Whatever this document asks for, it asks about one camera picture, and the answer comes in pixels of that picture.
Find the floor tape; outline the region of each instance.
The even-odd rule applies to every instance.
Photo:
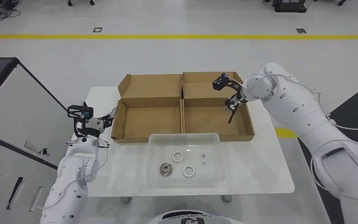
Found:
[[[212,39],[356,40],[358,35],[262,34],[0,34],[0,39]]]
[[[286,128],[275,128],[276,134],[279,138],[297,138],[297,135]]]

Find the gray floor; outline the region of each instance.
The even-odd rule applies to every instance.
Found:
[[[275,13],[260,0],[24,0],[21,16],[0,22],[0,34],[357,34],[358,1],[342,7],[313,2],[307,13]],[[66,106],[90,88],[115,86],[123,74],[237,71],[249,77],[280,63],[335,109],[356,93],[357,40],[14,40],[0,39],[0,57],[21,62]],[[198,209],[243,222],[329,223],[296,139],[280,139],[295,192],[234,196],[90,198],[81,223],[146,223],[173,209]]]

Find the cardboard box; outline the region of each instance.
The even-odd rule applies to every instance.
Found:
[[[182,133],[181,89],[181,74],[127,74],[118,86],[112,139],[147,142],[151,134]]]
[[[183,73],[183,133],[217,133],[221,141],[250,141],[254,136],[247,105],[243,104],[228,124],[231,111],[225,100],[235,94],[232,88],[213,89],[221,72]],[[242,83],[235,72],[226,75]]]

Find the metal washer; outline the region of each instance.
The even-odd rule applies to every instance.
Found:
[[[173,173],[173,166],[165,162],[159,168],[159,172],[162,174],[162,176],[170,176]]]

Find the transparent container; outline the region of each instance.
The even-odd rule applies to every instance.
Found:
[[[223,157],[227,152],[220,148],[219,143],[219,135],[216,133],[152,134],[147,150],[148,187],[209,188],[218,185],[225,179]],[[173,160],[175,152],[183,153],[181,162]],[[163,163],[172,165],[171,175],[163,176],[160,173]],[[190,178],[183,174],[186,165],[195,169]]]

